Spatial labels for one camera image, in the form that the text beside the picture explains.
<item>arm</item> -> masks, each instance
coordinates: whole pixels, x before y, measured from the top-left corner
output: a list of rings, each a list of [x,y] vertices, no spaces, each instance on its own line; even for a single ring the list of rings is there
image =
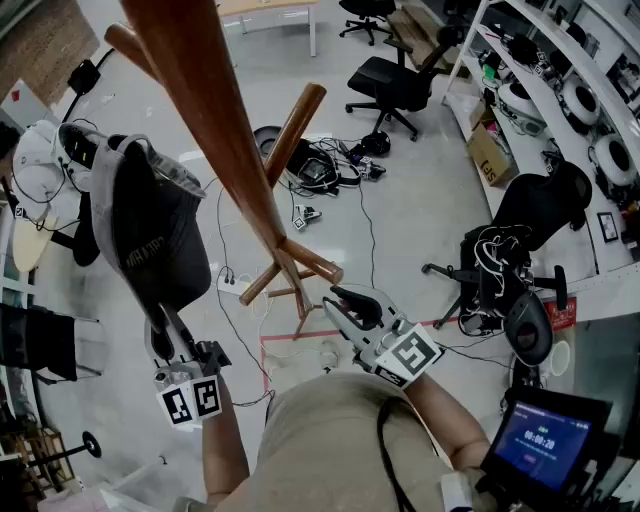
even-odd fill
[[[424,374],[405,393],[449,457],[453,469],[480,467],[490,445],[482,427],[469,411]]]
[[[220,503],[249,477],[238,421],[222,375],[218,385],[223,412],[202,424],[202,466],[209,505]]]

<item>beige shirt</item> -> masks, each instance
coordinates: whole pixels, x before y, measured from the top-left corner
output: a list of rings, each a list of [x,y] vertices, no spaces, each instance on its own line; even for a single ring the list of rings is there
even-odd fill
[[[216,512],[397,510],[376,433],[378,412],[390,396],[406,399],[377,376],[332,373],[277,397],[255,472]],[[396,407],[384,438],[396,477],[416,510],[443,511],[439,483],[451,469],[434,454],[422,424]]]

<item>small box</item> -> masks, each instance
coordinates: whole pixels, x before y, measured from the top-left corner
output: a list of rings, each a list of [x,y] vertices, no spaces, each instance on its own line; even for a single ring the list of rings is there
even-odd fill
[[[476,108],[469,115],[469,123],[471,123],[471,129],[473,130],[478,123],[485,121],[495,121],[496,118],[493,115],[493,110],[488,109],[484,99],[480,99]]]
[[[476,126],[467,142],[467,151],[482,170],[484,179],[493,187],[512,178],[515,171],[509,156],[505,155],[485,127],[491,122],[484,121]]]

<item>table leg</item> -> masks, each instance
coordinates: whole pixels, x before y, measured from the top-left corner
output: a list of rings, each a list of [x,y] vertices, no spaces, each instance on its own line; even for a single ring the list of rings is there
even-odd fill
[[[314,5],[307,8],[309,13],[309,50],[312,57],[316,56],[316,9]]]
[[[242,17],[242,14],[240,16],[238,16],[238,21],[240,22],[240,28],[242,29],[242,33],[246,34],[247,33],[247,27],[244,26],[244,18]]]
[[[220,20],[220,24],[222,25],[222,34],[224,35],[224,42],[227,45],[227,51],[229,52],[229,59],[231,60],[231,65],[235,68],[238,65],[236,61],[233,59],[233,53],[231,52],[231,45],[229,44],[229,39],[227,38],[227,30],[224,28],[224,22]]]

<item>white round device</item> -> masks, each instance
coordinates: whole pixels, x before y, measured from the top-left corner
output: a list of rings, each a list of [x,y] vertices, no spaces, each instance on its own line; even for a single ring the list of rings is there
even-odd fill
[[[521,84],[504,84],[498,89],[500,109],[527,135],[537,137],[547,126]]]
[[[600,101],[576,75],[562,86],[563,111],[569,123],[579,133],[587,133],[600,116]]]
[[[638,172],[620,136],[605,135],[593,149],[597,165],[611,183],[627,187],[635,181]]]

